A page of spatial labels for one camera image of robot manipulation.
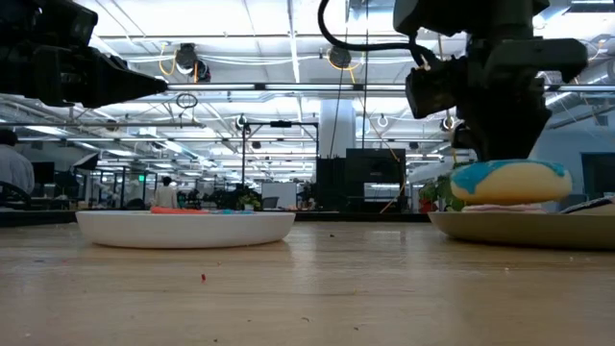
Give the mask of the overhead LED light bar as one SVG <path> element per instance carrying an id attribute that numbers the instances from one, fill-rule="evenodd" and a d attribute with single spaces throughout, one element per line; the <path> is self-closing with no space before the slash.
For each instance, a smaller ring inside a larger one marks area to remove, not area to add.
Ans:
<path id="1" fill-rule="evenodd" d="M 404 85 L 386 84 L 169 84 L 170 91 L 405 91 Z M 615 85 L 545 85 L 548 92 L 615 92 Z"/>

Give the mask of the black aluminium station frame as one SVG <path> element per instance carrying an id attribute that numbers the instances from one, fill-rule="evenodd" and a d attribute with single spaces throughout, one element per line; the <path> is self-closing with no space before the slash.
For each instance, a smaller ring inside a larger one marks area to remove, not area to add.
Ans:
<path id="1" fill-rule="evenodd" d="M 370 213 L 296 211 L 299 222 L 395 222 L 430 223 L 423 213 Z M 68 224 L 76 222 L 73 210 L 0 210 L 0 228 Z"/>

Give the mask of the large green potted plant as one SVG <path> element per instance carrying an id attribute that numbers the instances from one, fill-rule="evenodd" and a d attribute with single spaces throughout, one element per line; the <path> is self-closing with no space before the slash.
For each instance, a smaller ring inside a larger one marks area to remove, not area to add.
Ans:
<path id="1" fill-rule="evenodd" d="M 460 166 L 463 166 L 463 163 L 454 163 L 450 172 L 439 175 L 434 180 L 425 183 L 418 190 L 419 199 L 421 197 L 432 199 L 438 206 L 435 211 L 461 211 L 466 203 L 456 198 L 451 190 L 451 175 Z"/>

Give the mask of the beige round plate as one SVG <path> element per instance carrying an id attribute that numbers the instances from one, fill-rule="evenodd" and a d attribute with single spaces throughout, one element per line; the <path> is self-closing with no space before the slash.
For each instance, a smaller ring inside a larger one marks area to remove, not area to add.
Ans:
<path id="1" fill-rule="evenodd" d="M 615 215 L 435 211 L 429 219 L 443 234 L 464 241 L 615 251 Z"/>

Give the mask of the large pink iced donut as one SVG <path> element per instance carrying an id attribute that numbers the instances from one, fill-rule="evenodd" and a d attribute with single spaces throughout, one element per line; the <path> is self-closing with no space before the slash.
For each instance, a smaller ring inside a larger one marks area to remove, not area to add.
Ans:
<path id="1" fill-rule="evenodd" d="M 473 205 L 466 206 L 462 212 L 521 212 L 521 213 L 546 213 L 539 204 L 525 205 Z"/>

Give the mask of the white round plate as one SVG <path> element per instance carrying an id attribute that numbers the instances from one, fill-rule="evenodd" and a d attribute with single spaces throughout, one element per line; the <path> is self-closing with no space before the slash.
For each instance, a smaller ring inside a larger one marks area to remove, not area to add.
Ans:
<path id="1" fill-rule="evenodd" d="M 150 211 L 78 211 L 88 241 L 114 247 L 198 249 L 258 245 L 286 237 L 293 212 L 153 213 Z"/>

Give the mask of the black computer monitor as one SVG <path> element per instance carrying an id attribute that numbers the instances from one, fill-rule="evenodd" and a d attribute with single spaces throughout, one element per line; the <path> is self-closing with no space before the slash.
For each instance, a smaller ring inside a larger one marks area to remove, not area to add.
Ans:
<path id="1" fill-rule="evenodd" d="M 52 161 L 39 161 L 32 163 L 35 183 L 44 185 L 55 182 L 55 164 Z"/>

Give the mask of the low black cabinet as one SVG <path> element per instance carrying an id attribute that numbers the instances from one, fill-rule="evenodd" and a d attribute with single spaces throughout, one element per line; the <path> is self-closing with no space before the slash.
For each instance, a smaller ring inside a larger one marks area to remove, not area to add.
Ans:
<path id="1" fill-rule="evenodd" d="M 340 211 L 345 207 L 345 160 L 343 158 L 317 160 L 315 200 L 321 210 Z"/>

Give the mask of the black metal frame stand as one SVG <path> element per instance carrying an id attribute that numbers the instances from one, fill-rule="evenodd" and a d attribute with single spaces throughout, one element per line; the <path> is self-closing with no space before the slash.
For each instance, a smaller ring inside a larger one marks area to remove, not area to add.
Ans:
<path id="1" fill-rule="evenodd" d="M 320 149 L 320 132 L 319 124 L 317 122 L 302 122 L 302 121 L 289 121 L 289 120 L 275 120 L 269 122 L 250 122 L 243 121 L 241 127 L 241 184 L 245 186 L 245 169 L 246 169 L 246 143 L 249 138 L 255 135 L 263 126 L 270 128 L 286 129 L 292 127 L 299 127 L 304 131 L 308 137 L 316 143 L 315 156 L 319 157 Z M 310 133 L 307 126 L 312 126 L 315 129 L 315 135 Z"/>

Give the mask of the dark wall monitor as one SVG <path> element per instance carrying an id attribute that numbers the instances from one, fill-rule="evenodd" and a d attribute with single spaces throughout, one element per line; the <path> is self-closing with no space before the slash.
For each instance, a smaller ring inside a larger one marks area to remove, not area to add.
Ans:
<path id="1" fill-rule="evenodd" d="M 589 199 L 615 195 L 615 153 L 581 155 L 583 191 Z"/>

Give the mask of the white panel board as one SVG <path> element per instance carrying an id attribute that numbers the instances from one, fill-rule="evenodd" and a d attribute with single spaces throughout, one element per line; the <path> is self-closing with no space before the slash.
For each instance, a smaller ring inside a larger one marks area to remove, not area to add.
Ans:
<path id="1" fill-rule="evenodd" d="M 262 183 L 262 207 L 265 210 L 295 207 L 297 185 L 295 183 Z"/>

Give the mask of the white building column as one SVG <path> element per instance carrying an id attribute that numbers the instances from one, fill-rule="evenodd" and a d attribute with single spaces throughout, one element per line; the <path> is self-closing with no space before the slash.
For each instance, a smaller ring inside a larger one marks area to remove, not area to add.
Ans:
<path id="1" fill-rule="evenodd" d="M 324 99 L 319 112 L 319 155 L 345 158 L 356 145 L 356 110 L 351 99 Z"/>

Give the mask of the large blue iced donut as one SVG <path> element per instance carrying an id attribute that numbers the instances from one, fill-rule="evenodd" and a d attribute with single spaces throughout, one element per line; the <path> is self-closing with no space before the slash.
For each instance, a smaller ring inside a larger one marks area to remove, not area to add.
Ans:
<path id="1" fill-rule="evenodd" d="M 560 200 L 573 189 L 562 164 L 535 160 L 479 161 L 457 168 L 451 192 L 473 205 L 525 205 Z"/>

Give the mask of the small green plant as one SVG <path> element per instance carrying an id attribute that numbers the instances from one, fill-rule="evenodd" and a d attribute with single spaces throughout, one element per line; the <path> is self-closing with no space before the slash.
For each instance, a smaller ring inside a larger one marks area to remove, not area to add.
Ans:
<path id="1" fill-rule="evenodd" d="M 259 210 L 261 203 L 259 197 L 252 193 L 242 193 L 237 200 L 237 207 L 241 210 Z"/>

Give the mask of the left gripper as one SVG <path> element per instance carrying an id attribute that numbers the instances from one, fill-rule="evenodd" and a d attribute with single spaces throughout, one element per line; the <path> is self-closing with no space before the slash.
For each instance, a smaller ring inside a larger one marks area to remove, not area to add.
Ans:
<path id="1" fill-rule="evenodd" d="M 116 56 L 26 42 L 0 46 L 0 93 L 53 107 L 90 102 L 99 108 L 168 90 L 167 82 L 127 67 Z"/>

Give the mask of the tall black cabinet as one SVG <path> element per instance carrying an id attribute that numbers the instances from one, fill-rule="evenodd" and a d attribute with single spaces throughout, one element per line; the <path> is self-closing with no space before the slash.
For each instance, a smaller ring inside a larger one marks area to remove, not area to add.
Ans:
<path id="1" fill-rule="evenodd" d="M 397 213 L 407 207 L 404 149 L 348 149 L 345 159 L 347 209 Z"/>

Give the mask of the person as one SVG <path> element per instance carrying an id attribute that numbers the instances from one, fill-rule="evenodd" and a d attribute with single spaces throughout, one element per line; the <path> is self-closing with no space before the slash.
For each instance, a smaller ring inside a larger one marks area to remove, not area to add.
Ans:
<path id="1" fill-rule="evenodd" d="M 154 207 L 177 209 L 178 197 L 177 190 L 173 186 L 173 180 L 166 176 L 162 178 L 162 186 L 158 187 L 155 192 Z"/>
<path id="2" fill-rule="evenodd" d="M 17 135 L 0 129 L 0 182 L 14 185 L 30 194 L 35 187 L 32 163 L 15 149 Z"/>

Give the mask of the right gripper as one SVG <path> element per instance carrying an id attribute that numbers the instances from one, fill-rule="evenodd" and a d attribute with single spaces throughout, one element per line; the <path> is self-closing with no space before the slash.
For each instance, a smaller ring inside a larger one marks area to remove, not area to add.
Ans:
<path id="1" fill-rule="evenodd" d="M 537 74 L 557 71 L 568 82 L 586 67 L 587 52 L 574 38 L 480 37 L 467 40 L 465 76 L 455 88 L 457 111 L 478 113 L 497 96 L 536 91 Z M 478 161 L 526 159 L 552 112 L 480 112 L 458 126 L 458 148 Z"/>

